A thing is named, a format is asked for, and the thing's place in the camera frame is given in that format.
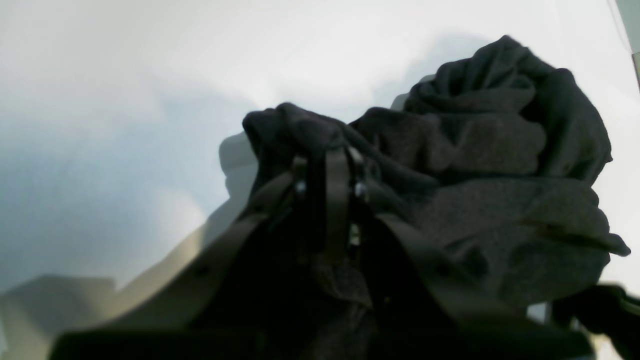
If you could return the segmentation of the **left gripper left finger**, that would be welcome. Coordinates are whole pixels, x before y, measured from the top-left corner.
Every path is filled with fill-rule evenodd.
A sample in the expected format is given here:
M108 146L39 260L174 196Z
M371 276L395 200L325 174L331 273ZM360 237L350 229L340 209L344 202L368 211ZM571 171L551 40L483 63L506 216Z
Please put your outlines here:
M106 324L60 336L51 360L308 360L318 305L325 158L296 156L169 284Z

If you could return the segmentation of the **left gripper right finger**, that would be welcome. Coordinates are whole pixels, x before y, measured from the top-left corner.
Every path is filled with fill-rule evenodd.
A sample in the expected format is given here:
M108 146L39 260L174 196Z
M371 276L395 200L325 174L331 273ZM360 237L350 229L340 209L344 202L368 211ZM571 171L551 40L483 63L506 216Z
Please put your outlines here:
M354 260L374 305L370 360L592 360L580 332L546 326L478 289L407 223L352 147L325 155L325 257Z

